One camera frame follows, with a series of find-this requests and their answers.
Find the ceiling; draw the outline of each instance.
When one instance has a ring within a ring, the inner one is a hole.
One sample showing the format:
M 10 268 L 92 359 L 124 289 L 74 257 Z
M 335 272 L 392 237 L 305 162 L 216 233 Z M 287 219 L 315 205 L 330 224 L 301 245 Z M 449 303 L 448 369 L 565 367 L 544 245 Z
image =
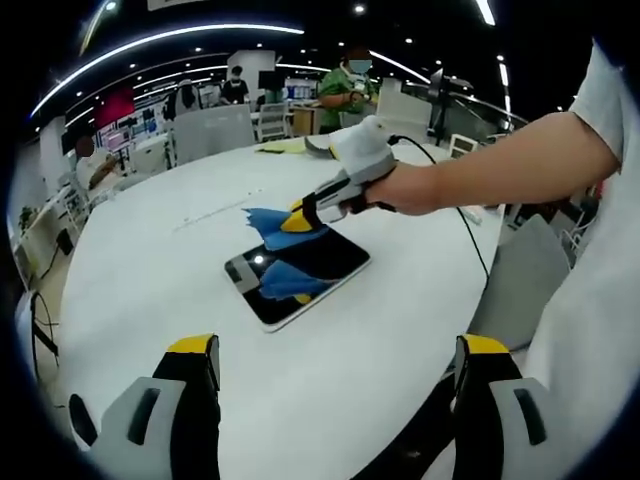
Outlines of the ceiling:
M 532 120 L 556 111 L 558 106 L 570 105 L 591 47 L 577 0 L 490 0 L 495 27 L 484 23 L 475 0 L 361 1 L 357 3 L 365 6 L 362 15 L 354 12 L 356 2 L 338 0 L 204 0 L 153 12 L 147 10 L 146 0 L 118 0 L 114 10 L 103 12 L 88 48 L 80 56 L 91 17 L 103 1 L 38 3 L 39 15 L 31 23 L 30 45 L 25 47 L 26 54 L 18 54 L 23 64 L 21 71 L 25 72 L 19 85 L 25 118 L 56 82 L 78 67 L 149 35 L 229 22 L 292 27 L 305 34 L 228 30 L 191 33 L 146 44 L 78 77 L 26 124 L 29 131 L 54 115 L 67 112 L 73 116 L 86 110 L 95 101 L 93 97 L 81 104 L 79 100 L 123 77 L 130 76 L 124 84 L 134 85 L 139 83 L 138 75 L 156 78 L 184 70 L 186 62 L 192 64 L 191 68 L 224 64 L 226 55 L 210 55 L 255 48 L 257 43 L 276 50 L 283 56 L 282 62 L 307 64 L 311 60 L 314 66 L 327 68 L 337 65 L 344 50 L 338 42 L 367 46 L 425 76 L 435 71 L 435 62 L 440 60 L 447 75 L 456 75 L 474 86 L 477 98 L 504 107 L 496 60 L 501 54 L 509 71 L 512 111 Z M 413 43 L 407 44 L 407 38 Z M 196 47 L 203 50 L 196 53 Z M 396 78 L 416 81 L 380 61 L 374 62 L 371 76 L 391 72 Z M 78 91 L 83 92 L 80 97 L 76 97 Z

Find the white round table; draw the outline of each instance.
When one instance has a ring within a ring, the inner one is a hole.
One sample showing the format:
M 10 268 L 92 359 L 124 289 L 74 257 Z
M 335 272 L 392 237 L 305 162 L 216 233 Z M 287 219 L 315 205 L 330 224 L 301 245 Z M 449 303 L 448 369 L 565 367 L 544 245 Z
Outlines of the white round table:
M 215 332 L 222 478 L 351 478 L 438 382 L 471 322 L 484 273 L 455 211 L 370 210 L 334 228 L 366 249 L 371 265 L 265 333 L 223 268 L 261 243 L 242 208 L 286 209 L 339 164 L 257 148 L 168 171 L 94 210 L 62 299 L 62 388 L 85 400 L 100 428 L 109 404 L 151 376 L 169 345 Z M 412 146 L 394 150 L 428 163 Z M 471 228 L 490 266 L 502 208 L 482 220 Z

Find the green shirt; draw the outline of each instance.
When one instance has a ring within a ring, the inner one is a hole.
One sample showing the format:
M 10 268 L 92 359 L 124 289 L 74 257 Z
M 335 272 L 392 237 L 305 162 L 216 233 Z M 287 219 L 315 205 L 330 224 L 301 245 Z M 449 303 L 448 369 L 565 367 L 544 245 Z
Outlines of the green shirt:
M 373 97 L 376 91 L 369 81 L 369 77 L 364 75 L 364 78 L 365 91 L 363 93 Z M 353 82 L 349 80 L 345 71 L 338 67 L 324 76 L 320 83 L 320 88 L 318 89 L 318 96 L 340 95 L 341 93 L 349 93 L 351 91 L 353 91 Z M 366 101 L 362 100 L 357 103 L 345 103 L 337 108 L 325 108 L 322 115 L 321 125 L 323 127 L 340 127 L 340 112 L 362 113 L 365 104 Z

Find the face mask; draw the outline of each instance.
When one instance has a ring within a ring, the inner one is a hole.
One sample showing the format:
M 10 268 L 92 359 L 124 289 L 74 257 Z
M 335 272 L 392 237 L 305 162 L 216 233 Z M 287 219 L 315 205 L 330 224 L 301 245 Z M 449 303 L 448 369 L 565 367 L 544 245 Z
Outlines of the face mask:
M 371 60 L 349 60 L 349 66 L 355 73 L 366 73 L 371 68 Z

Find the blue microfiber cloth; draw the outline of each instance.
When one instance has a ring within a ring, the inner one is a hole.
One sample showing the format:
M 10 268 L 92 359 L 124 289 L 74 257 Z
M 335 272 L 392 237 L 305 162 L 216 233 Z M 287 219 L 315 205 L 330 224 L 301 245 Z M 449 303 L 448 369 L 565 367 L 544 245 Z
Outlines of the blue microfiber cloth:
M 280 226 L 289 218 L 291 212 L 269 208 L 246 208 L 245 212 L 249 214 L 247 217 L 249 226 L 258 231 L 264 240 L 265 247 L 270 251 L 314 240 L 329 231 L 328 227 L 323 227 L 312 232 L 283 232 L 280 230 Z
M 260 294 L 265 298 L 283 300 L 294 295 L 313 295 L 325 291 L 332 282 L 324 282 L 276 260 L 260 279 Z

